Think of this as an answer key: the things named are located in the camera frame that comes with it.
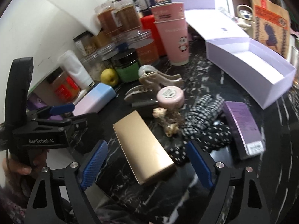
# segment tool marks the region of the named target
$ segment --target yellow fruit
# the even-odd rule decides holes
[[[101,74],[101,82],[111,87],[115,87],[118,81],[118,74],[113,68],[106,69]]]

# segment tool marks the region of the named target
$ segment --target green jar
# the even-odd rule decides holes
[[[132,82],[139,79],[139,61],[135,49],[128,49],[112,57],[112,62],[120,79],[123,82]]]

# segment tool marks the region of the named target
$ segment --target white squeeze tube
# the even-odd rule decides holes
[[[91,76],[85,70],[84,66],[71,50],[65,52],[59,57],[58,63],[64,68],[70,77],[77,83],[81,89],[86,89],[94,85]]]

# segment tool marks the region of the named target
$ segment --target black lid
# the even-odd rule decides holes
[[[152,11],[150,9],[143,10],[143,11],[141,11],[141,13],[144,17],[152,15]]]
[[[78,41],[79,39],[83,38],[84,36],[89,35],[90,37],[93,36],[93,34],[89,31],[85,31],[84,33],[78,35],[76,38],[74,38],[74,42]]]
[[[128,49],[122,53],[118,53],[112,57],[112,62],[115,66],[123,66],[138,59],[135,49]]]
[[[57,68],[47,77],[47,82],[51,84],[61,73],[63,73],[63,70],[60,67]]]

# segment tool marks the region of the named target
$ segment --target pink paper cup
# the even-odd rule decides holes
[[[185,17],[184,3],[174,2],[150,7],[156,22],[169,21]]]
[[[155,22],[168,59],[174,66],[189,62],[188,30],[185,18]]]

